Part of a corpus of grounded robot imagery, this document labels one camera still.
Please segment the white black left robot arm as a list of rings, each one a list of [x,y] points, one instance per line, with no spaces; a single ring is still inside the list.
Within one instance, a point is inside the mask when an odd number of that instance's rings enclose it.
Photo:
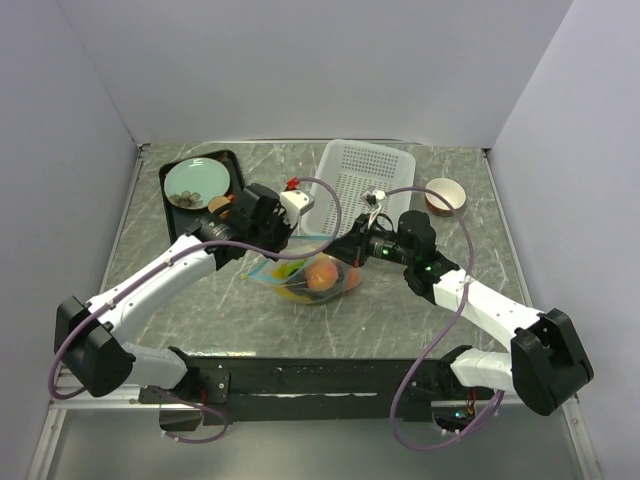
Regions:
[[[253,183],[225,217],[195,221],[129,279],[85,302],[74,296],[64,300],[56,311],[54,362],[66,366],[94,397],[136,380],[162,387],[176,401],[191,399],[199,387],[197,374],[171,349],[131,344],[135,328],[172,296],[247,251],[281,252],[300,217],[294,195]]]

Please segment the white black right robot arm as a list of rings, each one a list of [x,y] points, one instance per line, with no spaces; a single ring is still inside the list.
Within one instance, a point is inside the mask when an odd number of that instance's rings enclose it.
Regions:
[[[515,393],[532,411],[548,416],[594,378],[578,333],[564,312],[522,305],[473,279],[437,250],[436,233],[421,211],[403,213],[394,230],[360,215],[345,240],[354,266],[376,258],[403,266],[409,289],[431,304],[460,312],[504,352],[462,347],[440,361],[439,390],[460,398],[470,388]]]

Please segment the fake yellow pear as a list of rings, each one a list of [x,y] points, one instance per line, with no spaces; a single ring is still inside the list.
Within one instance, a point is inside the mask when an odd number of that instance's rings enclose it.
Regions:
[[[272,277],[277,281],[286,281],[288,278],[293,276],[298,270],[303,268],[304,265],[305,265],[305,262],[303,260],[290,261],[290,262],[279,264],[272,271]]]

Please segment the clear zip top bag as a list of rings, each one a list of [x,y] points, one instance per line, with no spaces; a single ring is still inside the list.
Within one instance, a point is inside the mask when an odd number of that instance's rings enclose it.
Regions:
[[[294,235],[283,253],[302,255],[302,258],[265,258],[243,279],[297,304],[321,304],[342,296],[360,286],[361,274],[325,253],[309,254],[327,240],[326,235]]]

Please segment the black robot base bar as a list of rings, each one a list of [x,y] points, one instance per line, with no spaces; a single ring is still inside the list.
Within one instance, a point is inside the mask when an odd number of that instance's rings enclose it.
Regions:
[[[168,396],[150,388],[159,426],[178,434],[199,426],[256,421],[386,418],[410,359],[185,356],[188,372]]]

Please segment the fake peach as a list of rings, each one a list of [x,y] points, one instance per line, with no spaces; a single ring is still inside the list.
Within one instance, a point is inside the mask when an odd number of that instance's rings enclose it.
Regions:
[[[318,259],[305,269],[307,287],[312,291],[324,292],[338,280],[338,268],[327,259]]]

